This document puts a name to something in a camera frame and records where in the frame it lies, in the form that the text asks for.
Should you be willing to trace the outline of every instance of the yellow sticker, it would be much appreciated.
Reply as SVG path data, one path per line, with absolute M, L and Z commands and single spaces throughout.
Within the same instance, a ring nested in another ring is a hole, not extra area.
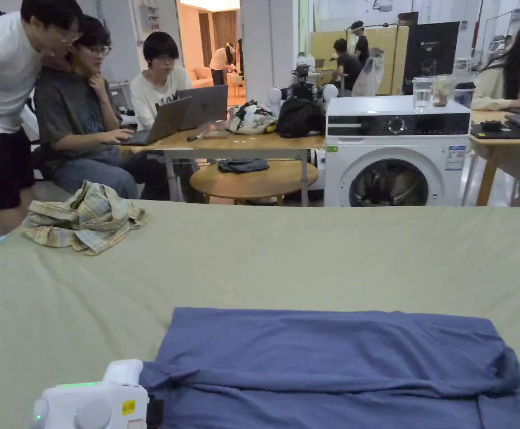
M 122 414 L 127 416 L 135 413 L 136 401 L 127 401 L 122 403 Z

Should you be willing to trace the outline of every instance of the laptop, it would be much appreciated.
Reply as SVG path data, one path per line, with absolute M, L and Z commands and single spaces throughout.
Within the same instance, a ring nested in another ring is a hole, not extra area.
M 178 92 L 179 99 L 191 97 L 192 102 L 180 129 L 191 130 L 207 122 L 225 121 L 228 115 L 228 85 L 186 89 Z
M 147 146 L 178 133 L 191 101 L 189 97 L 159 106 L 153 127 L 135 133 L 129 140 L 123 141 L 121 146 Z

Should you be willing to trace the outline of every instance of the round wooden table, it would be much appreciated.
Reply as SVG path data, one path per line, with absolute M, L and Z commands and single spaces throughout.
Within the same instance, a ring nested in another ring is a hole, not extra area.
M 315 183 L 317 168 L 307 165 L 308 185 Z M 202 192 L 207 202 L 210 197 L 233 199 L 238 205 L 247 199 L 278 198 L 284 205 L 284 195 L 302 189 L 301 161 L 270 161 L 269 169 L 253 173 L 220 173 L 218 165 L 209 165 L 194 173 L 191 186 Z

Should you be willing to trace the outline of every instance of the black bag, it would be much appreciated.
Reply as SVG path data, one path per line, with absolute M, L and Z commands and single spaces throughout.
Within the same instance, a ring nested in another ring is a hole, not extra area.
M 324 134 L 326 115 L 313 101 L 290 98 L 282 106 L 276 133 L 285 139 L 306 137 L 312 131 Z

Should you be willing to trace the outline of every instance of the washing machine control panel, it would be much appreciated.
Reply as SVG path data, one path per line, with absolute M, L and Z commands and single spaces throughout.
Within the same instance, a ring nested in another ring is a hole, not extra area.
M 329 116 L 328 136 L 467 135 L 469 113 L 447 115 Z

